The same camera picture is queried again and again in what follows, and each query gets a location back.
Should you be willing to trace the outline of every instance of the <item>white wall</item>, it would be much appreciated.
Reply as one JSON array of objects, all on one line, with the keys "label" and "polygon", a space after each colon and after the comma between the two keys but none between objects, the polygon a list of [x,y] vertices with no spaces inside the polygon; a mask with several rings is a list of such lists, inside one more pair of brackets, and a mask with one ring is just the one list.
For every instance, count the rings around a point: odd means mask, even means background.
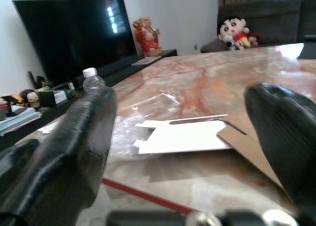
[{"label": "white wall", "polygon": [[[44,76],[12,0],[0,0],[0,96],[32,88],[27,71]],[[163,49],[197,53],[216,37],[217,0],[124,0],[130,22],[149,15]]]}]

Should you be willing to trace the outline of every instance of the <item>marble table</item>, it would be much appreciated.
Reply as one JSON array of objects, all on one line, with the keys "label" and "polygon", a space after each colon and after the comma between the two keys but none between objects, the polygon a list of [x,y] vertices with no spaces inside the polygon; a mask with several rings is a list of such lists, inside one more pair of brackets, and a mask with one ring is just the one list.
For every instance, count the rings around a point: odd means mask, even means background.
[{"label": "marble table", "polygon": [[118,118],[103,183],[187,213],[191,209],[268,209],[292,213],[284,191],[235,150],[138,155],[134,126],[225,114],[255,82],[282,85],[316,100],[316,60],[297,60],[302,44],[164,58],[114,86]]}]

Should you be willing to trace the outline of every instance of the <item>tv stand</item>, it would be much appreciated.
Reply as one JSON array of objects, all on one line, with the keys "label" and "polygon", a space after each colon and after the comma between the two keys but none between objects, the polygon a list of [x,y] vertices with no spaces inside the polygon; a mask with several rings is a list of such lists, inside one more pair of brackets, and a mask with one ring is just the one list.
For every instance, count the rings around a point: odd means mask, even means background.
[{"label": "tv stand", "polygon": [[[177,50],[164,50],[162,53],[162,57],[171,57],[171,56],[177,56]],[[127,77],[135,74],[136,72],[144,69],[149,65],[142,65],[142,66],[128,66],[122,70],[119,70],[115,73],[112,73],[108,76],[103,77],[105,80],[107,86],[113,86],[122,80],[126,79]],[[31,134],[32,132],[36,131],[37,129],[41,128],[42,126],[48,124],[49,122],[53,121],[54,119],[58,118],[59,116],[63,115],[67,109],[70,107],[70,105],[75,101],[76,99],[72,98],[69,100],[65,100],[59,104],[57,104],[56,107],[50,108],[44,111],[40,111],[42,113],[42,116],[34,120],[21,128],[17,129],[16,131],[9,132],[5,134],[4,136],[0,136],[0,152],[12,145],[14,145],[16,142],[18,142],[20,139],[24,138],[25,136]]]}]

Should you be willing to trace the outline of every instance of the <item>television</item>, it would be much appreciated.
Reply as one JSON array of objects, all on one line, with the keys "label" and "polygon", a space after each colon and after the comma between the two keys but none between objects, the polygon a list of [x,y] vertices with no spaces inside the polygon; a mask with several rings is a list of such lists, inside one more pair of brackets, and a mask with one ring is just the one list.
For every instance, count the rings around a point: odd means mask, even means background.
[{"label": "television", "polygon": [[124,0],[13,3],[51,86],[73,80],[86,68],[100,69],[132,57],[130,65],[137,57]]}]

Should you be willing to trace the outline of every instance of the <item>plastic water bottle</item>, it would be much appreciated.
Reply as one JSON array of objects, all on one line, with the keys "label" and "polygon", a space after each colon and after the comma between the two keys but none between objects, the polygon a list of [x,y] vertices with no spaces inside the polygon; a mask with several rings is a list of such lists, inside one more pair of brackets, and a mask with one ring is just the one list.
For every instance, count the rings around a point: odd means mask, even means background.
[{"label": "plastic water bottle", "polygon": [[98,76],[97,70],[93,67],[82,71],[85,80],[83,82],[83,89],[85,92],[103,88],[105,81]]}]

